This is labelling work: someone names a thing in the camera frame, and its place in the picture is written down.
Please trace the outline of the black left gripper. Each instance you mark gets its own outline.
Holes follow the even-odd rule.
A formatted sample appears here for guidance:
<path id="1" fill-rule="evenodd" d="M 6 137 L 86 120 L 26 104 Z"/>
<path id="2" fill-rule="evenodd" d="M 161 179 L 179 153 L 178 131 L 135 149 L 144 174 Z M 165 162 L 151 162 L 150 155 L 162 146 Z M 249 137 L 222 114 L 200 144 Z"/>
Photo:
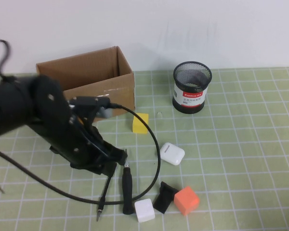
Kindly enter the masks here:
<path id="1" fill-rule="evenodd" d="M 87 130 L 74 116 L 51 117 L 50 150 L 70 162 L 72 168 L 85 169 L 98 175 L 113 177 L 117 163 L 125 165 L 126 149 L 106 142 L 97 129 Z"/>

